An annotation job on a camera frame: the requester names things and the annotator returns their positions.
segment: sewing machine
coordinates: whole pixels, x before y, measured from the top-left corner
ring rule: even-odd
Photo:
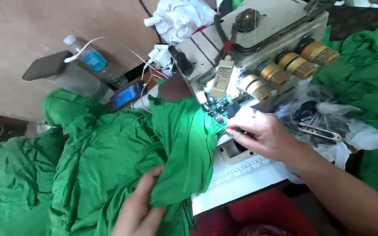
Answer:
[[[284,102],[282,94],[316,71],[315,63],[329,63],[337,56],[333,51],[329,51],[329,56],[323,52],[319,56],[327,47],[316,49],[326,31],[325,9],[333,3],[245,0],[235,11],[216,19],[214,25],[177,45],[177,52],[184,53],[187,62],[176,64],[199,103],[218,122],[223,122],[222,113],[231,118],[244,106],[270,112]],[[222,28],[221,34],[217,24]],[[217,65],[223,59],[221,49],[229,39],[237,44],[228,53],[234,67],[229,81],[220,85],[216,80]],[[316,46],[305,49],[310,41]],[[292,51],[301,57],[297,58]],[[223,91],[221,97],[212,96],[214,86],[224,88],[219,90]],[[256,155],[226,134],[219,138],[216,154],[231,165]]]

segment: red fabric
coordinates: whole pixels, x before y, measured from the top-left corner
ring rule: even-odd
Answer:
[[[250,224],[272,225],[298,236],[319,235],[289,197],[271,189],[195,216],[191,236],[233,236]]]
[[[224,51],[229,51],[231,46],[234,45],[234,42],[232,40],[228,40],[227,42],[224,43],[223,49]]]
[[[197,29],[197,30],[195,31],[195,33],[198,32],[198,31],[199,31],[199,32],[202,32],[202,30],[203,30],[203,29],[206,29],[207,27],[208,27],[208,25],[201,26],[201,28]]]

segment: green fabric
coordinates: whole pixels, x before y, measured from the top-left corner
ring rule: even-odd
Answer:
[[[150,100],[152,114],[128,108],[105,113],[94,99],[64,90],[45,99],[46,118],[69,134],[56,174],[47,182],[53,200],[46,212],[49,220],[42,219],[41,226],[48,235],[109,235],[141,175],[162,163],[165,169],[150,198],[151,206],[168,206],[158,235],[189,235],[193,216],[188,198],[207,189],[217,133],[225,125],[194,98]]]
[[[327,34],[323,41],[328,42]],[[329,66],[320,67],[314,82],[333,89],[336,98],[362,109],[350,113],[378,129],[378,28],[361,31],[345,40],[329,42],[341,55]],[[378,149],[365,151],[350,167],[357,177],[378,190]]]
[[[53,177],[67,138],[52,128],[36,139],[0,143],[0,235],[46,234]]]

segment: white cloth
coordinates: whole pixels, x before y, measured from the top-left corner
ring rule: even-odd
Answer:
[[[214,22],[216,12],[202,0],[160,0],[152,17],[144,19],[170,44],[181,43],[197,29]]]

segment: white cable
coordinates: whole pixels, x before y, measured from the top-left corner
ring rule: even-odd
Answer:
[[[155,74],[152,74],[152,75],[150,76],[150,79],[148,80],[148,82],[147,82],[146,84],[144,84],[144,87],[142,88],[142,91],[141,91],[141,97],[140,97],[142,107],[143,107],[146,111],[148,111],[149,113],[152,113],[152,112],[149,111],[149,110],[145,107],[145,105],[144,105],[144,100],[142,100],[142,94],[143,94],[143,92],[144,92],[145,87],[148,85],[148,83],[150,83],[150,81],[151,81],[151,79],[152,79],[153,76],[156,76],[156,75],[155,75]]]
[[[84,51],[84,49],[85,49],[88,45],[90,45],[90,43],[92,43],[92,42],[94,42],[94,41],[96,41],[96,40],[99,40],[99,39],[108,39],[108,37],[98,37],[98,38],[95,38],[95,39],[93,39],[93,40],[90,40],[88,43],[86,43],[86,45],[84,45],[83,48],[81,48],[81,50],[80,50],[77,54],[75,54],[75,55],[72,56],[72,57],[65,58],[64,62],[65,62],[65,63],[69,63],[69,62],[71,62],[71,61],[75,61],[75,60],[78,58],[78,56],[80,56],[80,54]]]
[[[108,37],[98,37],[98,38],[95,38],[95,39],[92,39],[90,40],[88,43],[86,43],[86,45],[84,45],[83,48],[81,48],[81,50],[74,56],[72,57],[68,57],[68,58],[65,58],[64,62],[65,63],[69,63],[71,61],[74,61],[78,58],[78,56],[80,56],[80,54],[82,53],[82,51],[84,51],[84,49],[90,45],[90,43],[96,41],[96,40],[99,40],[99,39],[108,39]],[[148,65],[149,67],[151,67],[153,70],[156,70],[156,68],[154,68],[153,66],[151,66],[148,62],[146,62],[142,57],[140,57],[136,52],[132,51],[132,49],[130,49],[128,46],[124,45],[123,43],[119,42],[119,41],[116,41],[118,44],[124,46],[126,49],[128,49],[129,51],[131,51],[132,53],[135,54],[135,56],[137,56],[139,59],[141,59],[141,61],[143,61],[145,63],[145,65]],[[164,76],[165,79],[168,79],[167,76],[161,72],[158,71],[158,73],[160,73],[162,76]]]

